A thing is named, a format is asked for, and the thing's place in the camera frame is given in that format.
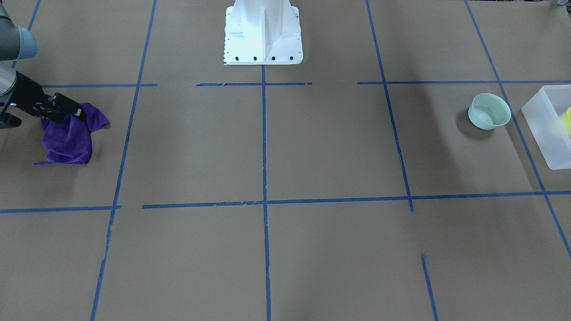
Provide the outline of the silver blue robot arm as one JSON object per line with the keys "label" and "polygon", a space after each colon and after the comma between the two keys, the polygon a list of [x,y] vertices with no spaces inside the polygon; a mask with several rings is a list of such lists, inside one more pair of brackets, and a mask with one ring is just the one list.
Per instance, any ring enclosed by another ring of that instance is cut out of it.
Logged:
{"label": "silver blue robot arm", "polygon": [[34,35],[26,28],[14,24],[3,5],[0,6],[0,95],[2,129],[17,128],[22,120],[7,112],[13,106],[36,118],[46,118],[57,123],[64,115],[87,122],[87,114],[80,104],[63,94],[45,94],[39,83],[6,65],[6,61],[29,59],[37,54]]}

